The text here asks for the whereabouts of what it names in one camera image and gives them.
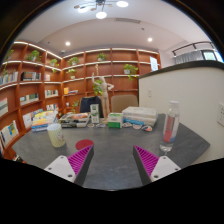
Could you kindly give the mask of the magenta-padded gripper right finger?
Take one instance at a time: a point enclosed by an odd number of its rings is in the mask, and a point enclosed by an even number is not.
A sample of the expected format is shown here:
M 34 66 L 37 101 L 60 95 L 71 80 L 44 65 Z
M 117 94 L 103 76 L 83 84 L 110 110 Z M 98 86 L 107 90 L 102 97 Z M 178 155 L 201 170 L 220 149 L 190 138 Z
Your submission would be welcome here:
M 133 156 L 143 185 L 180 170 L 180 167 L 167 156 L 158 157 L 137 145 L 133 146 Z

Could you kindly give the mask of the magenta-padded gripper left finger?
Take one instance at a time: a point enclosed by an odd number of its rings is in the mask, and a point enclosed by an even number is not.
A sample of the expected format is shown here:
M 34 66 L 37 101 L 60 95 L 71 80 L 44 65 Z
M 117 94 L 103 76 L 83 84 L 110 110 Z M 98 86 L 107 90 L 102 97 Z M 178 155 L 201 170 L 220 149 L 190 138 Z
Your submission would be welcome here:
M 93 155 L 94 146 L 89 145 L 68 157 L 60 155 L 45 168 L 45 171 L 82 186 Z

